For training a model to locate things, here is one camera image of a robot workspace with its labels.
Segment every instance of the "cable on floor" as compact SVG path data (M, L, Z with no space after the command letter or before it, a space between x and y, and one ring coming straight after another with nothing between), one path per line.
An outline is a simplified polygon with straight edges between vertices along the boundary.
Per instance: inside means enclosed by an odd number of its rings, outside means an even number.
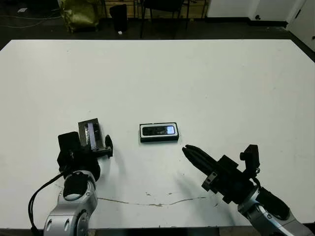
M26 20L49 20L49 19L58 19L58 18L60 18L60 16L46 17L46 18L32 18L32 17L22 17L22 16L0 16L0 17L12 17L12 18L26 19Z
M22 29L22 28L30 28L30 27L35 27L35 26L38 26L40 25L41 23L47 21L47 20L51 20L51 19L57 19L57 18L60 18L61 16L57 16L57 17L52 17L52 15L54 15L55 12L53 14L51 14L50 16L48 16L47 18L42 18L42 20L40 22L37 22L36 24L33 24L33 25L28 25L28 26L9 26L9 25L0 25L0 27L7 27L7 28L14 28L14 29Z

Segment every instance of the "scratch mark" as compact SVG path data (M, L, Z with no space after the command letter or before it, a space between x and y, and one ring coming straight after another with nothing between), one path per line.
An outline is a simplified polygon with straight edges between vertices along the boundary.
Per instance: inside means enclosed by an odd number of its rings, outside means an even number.
M108 198L97 198L100 200L106 200L110 202L116 202L116 203L123 203L123 204L131 204L131 205L138 205L138 206L150 206L150 207L162 207L162 206L171 206L177 203L185 202L185 201L191 201L191 200L196 200L196 199L205 199L206 197L198 197L198 198L188 198L188 199L183 199L174 203L159 203L159 204L141 204L141 203L129 203L129 202L123 202L123 201L118 201L118 200L113 200L113 199L108 199Z
M146 204L141 204L141 205L143 205L143 206L154 206L154 207L162 207L163 206L163 204L148 204L148 205L146 205Z
M177 202L174 202L174 203L170 203L170 204L163 204L163 205L174 205L176 203L181 203L181 202L184 202L184 201L191 201L191 200L195 200L195 199L205 199L206 197L199 197L199 198L188 198L188 199L183 199L183 200L180 200L180 201L177 201Z

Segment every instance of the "yellow bag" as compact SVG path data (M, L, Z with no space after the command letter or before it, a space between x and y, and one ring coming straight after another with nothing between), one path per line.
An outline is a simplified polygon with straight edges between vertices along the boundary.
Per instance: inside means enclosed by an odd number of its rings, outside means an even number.
M97 3L99 0L63 0L61 16L68 31L94 27L97 30L99 21Z

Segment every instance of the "white tabletop surface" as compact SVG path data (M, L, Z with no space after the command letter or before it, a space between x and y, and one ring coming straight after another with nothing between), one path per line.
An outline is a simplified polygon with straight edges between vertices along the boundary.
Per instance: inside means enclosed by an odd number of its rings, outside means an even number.
M315 64L290 40L13 40L0 80L0 228L30 227L31 195L58 173L57 136L91 118L114 144L97 195L125 203L99 199L90 228L248 225L203 190L185 144L241 170L257 144L262 185L315 219ZM147 122L177 122L178 143L139 143ZM39 228L62 184L37 196Z

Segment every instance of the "black rectangular object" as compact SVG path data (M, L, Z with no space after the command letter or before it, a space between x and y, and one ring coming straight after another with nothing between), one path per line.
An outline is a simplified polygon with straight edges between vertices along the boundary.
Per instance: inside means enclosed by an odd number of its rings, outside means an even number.
M147 123L140 124L140 142L177 141L179 138L177 124Z

